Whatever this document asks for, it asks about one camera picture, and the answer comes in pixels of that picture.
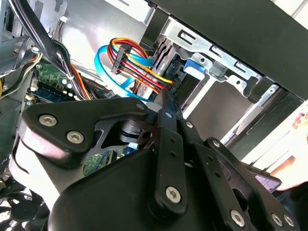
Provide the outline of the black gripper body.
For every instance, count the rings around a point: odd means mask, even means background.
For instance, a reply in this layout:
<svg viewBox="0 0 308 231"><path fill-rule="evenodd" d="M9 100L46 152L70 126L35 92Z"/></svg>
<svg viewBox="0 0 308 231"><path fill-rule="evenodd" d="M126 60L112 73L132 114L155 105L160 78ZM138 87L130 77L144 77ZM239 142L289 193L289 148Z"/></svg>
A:
<svg viewBox="0 0 308 231"><path fill-rule="evenodd" d="M154 154L137 151L73 183L56 200L50 231L221 231L214 202L200 173L185 167L188 209L159 221L148 207Z"/></svg>

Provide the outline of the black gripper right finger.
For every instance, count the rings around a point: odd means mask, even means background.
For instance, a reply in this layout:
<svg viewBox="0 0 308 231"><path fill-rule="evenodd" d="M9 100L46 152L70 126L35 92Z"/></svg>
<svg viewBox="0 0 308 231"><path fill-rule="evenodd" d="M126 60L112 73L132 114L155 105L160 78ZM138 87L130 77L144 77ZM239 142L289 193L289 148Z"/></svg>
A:
<svg viewBox="0 0 308 231"><path fill-rule="evenodd" d="M184 147L205 177L218 231L298 231L295 217L217 139L202 141L187 120L178 122Z"/></svg>

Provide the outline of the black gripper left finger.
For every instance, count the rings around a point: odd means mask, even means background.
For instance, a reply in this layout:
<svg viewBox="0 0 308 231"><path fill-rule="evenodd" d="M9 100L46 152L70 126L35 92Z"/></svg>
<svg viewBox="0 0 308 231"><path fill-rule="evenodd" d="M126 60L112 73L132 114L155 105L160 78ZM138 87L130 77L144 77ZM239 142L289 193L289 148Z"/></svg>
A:
<svg viewBox="0 0 308 231"><path fill-rule="evenodd" d="M184 212L188 199L181 120L179 103L167 91L153 104L115 98L33 105L22 113L10 171L52 210L73 183L129 154L151 151L148 206Z"/></svg>

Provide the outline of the person's hand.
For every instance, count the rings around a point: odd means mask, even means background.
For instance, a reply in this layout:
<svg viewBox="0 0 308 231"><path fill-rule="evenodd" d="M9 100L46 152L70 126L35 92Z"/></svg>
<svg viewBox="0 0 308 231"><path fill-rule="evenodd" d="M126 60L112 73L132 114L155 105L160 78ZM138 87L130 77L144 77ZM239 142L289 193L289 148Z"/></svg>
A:
<svg viewBox="0 0 308 231"><path fill-rule="evenodd" d="M287 138L290 157L271 172L281 180L279 191L285 191L308 180L308 113L301 114L293 123Z"/></svg>

